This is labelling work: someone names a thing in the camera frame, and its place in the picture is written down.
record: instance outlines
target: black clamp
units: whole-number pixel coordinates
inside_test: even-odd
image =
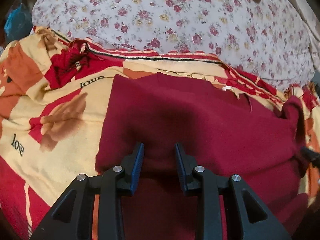
[[[308,149],[307,147],[301,148],[302,155],[305,159],[312,163],[313,167],[320,169],[320,154]]]
[[[185,196],[197,196],[195,240],[222,240],[219,195],[223,195],[228,239],[290,240],[282,224],[239,175],[225,178],[198,166],[175,144],[180,186]],[[30,240],[91,240],[95,195],[100,195],[99,240],[124,240],[121,197],[137,189],[144,146],[137,143],[120,166],[103,175],[79,174],[40,222]]]
[[[213,174],[175,145],[180,186],[185,196],[197,196],[195,240],[222,240],[219,195],[223,196],[228,239],[290,240],[289,233],[237,174]]]

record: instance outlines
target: black stripe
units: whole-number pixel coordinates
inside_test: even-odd
[[[59,33],[56,33],[54,30],[52,30],[54,32],[54,34],[56,34],[57,36],[59,36],[60,38],[62,38],[63,40],[67,41],[67,42],[71,42],[70,40],[68,40],[67,38],[65,38],[64,36],[60,35]]]
[[[166,58],[166,57],[161,57],[161,56],[157,56],[157,58],[148,58],[148,57],[121,57],[121,56],[116,56],[116,55],[110,55],[110,54],[108,54],[108,53],[92,51],[89,47],[87,47],[87,49],[88,49],[90,52],[92,52],[93,54],[107,55],[108,57],[123,58],[123,59],[171,60],[171,61],[201,61],[201,62],[207,62],[207,63],[223,64],[222,62],[219,62],[219,61],[200,60],[200,59],[191,59],[191,58],[174,59],[174,58]]]

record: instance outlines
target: blanket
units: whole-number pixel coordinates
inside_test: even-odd
[[[39,27],[34,35],[10,43],[0,58],[0,204],[22,239],[28,239],[78,174],[103,171],[95,168],[96,155],[111,110],[114,80],[160,73],[216,89],[227,86],[236,98],[246,95],[271,113],[280,112],[296,96],[306,143],[313,150],[319,148],[320,107],[312,84],[281,93],[214,54],[107,50],[89,39],[69,41]],[[318,179],[317,171],[309,167],[300,183],[300,192],[307,193],[309,201],[318,191]]]

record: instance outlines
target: love text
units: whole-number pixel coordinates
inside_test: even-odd
[[[20,156],[23,155],[24,147],[21,145],[21,143],[16,140],[16,134],[14,134],[14,138],[11,144],[18,152],[20,153]]]
[[[103,78],[105,78],[105,77],[104,77],[104,76],[99,76],[99,77],[97,77],[97,78],[90,79],[90,80],[88,80],[88,81],[86,81],[86,82],[80,83],[80,87],[83,88],[83,87],[85,87],[85,86],[87,86],[87,85],[90,85],[91,83],[93,83],[93,82],[95,82],[95,81],[97,81],[97,80],[99,80],[99,79],[103,79]]]

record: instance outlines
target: maroon fleece cloth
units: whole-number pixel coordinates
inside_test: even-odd
[[[119,165],[136,141],[145,145],[138,190],[123,198],[127,240],[193,240],[196,198],[180,190],[174,144],[215,174],[239,174],[293,233],[307,208],[297,195],[307,162],[301,103],[291,97],[282,112],[222,91],[208,81],[157,73],[116,75],[102,128],[96,170]]]

